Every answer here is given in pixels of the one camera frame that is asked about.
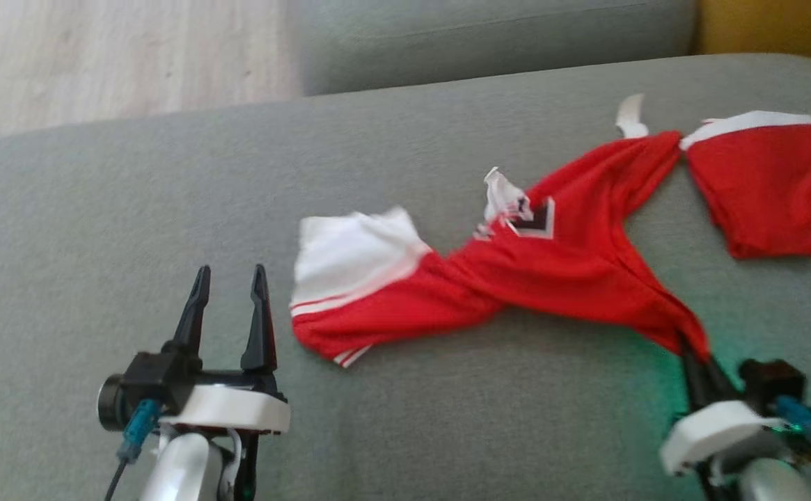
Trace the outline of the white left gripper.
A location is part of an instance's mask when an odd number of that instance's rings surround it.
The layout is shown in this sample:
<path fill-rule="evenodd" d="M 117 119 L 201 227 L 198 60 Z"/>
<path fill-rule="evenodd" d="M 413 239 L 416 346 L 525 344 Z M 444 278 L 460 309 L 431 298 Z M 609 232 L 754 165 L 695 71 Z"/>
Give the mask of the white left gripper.
<path fill-rule="evenodd" d="M 199 356 L 203 314 L 209 302 L 211 268 L 196 273 L 172 339 L 164 353 Z M 248 431 L 254 434 L 286 434 L 290 430 L 290 404 L 278 389 L 274 373 L 278 367 L 274 320 L 269 300 L 267 273 L 255 266 L 250 289 L 253 313 L 249 338 L 240 358 L 243 372 L 205 371 L 194 377 L 195 386 L 185 405 L 175 415 L 161 417 L 161 424 L 176 429 Z"/>

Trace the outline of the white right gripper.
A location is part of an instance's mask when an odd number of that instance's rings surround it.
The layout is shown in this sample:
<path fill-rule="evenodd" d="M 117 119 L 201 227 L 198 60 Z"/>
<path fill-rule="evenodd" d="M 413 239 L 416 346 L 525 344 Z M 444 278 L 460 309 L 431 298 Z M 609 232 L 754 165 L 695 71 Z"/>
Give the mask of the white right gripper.
<path fill-rule="evenodd" d="M 783 456 L 785 446 L 774 432 L 786 431 L 786 420 L 764 417 L 747 403 L 732 401 L 739 400 L 739 391 L 714 356 L 699 360 L 692 350 L 682 350 L 681 362 L 691 413 L 670 428 L 660 447 L 667 475 L 685 475 L 711 461 L 715 476 L 721 476 L 753 459 Z"/>

